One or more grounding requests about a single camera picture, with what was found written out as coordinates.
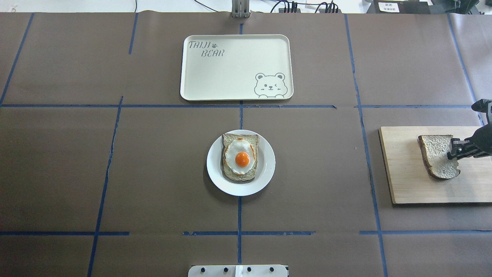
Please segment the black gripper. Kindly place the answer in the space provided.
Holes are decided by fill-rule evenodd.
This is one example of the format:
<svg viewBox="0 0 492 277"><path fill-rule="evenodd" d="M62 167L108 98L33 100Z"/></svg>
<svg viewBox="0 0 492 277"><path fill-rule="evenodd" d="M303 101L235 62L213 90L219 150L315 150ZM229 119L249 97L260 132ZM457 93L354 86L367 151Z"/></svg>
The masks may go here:
<svg viewBox="0 0 492 277"><path fill-rule="evenodd" d="M490 124L478 128L472 138L464 140L453 137L450 139L450 152L447 153L449 160L460 160L463 158L488 157L492 154L492 127Z"/></svg>

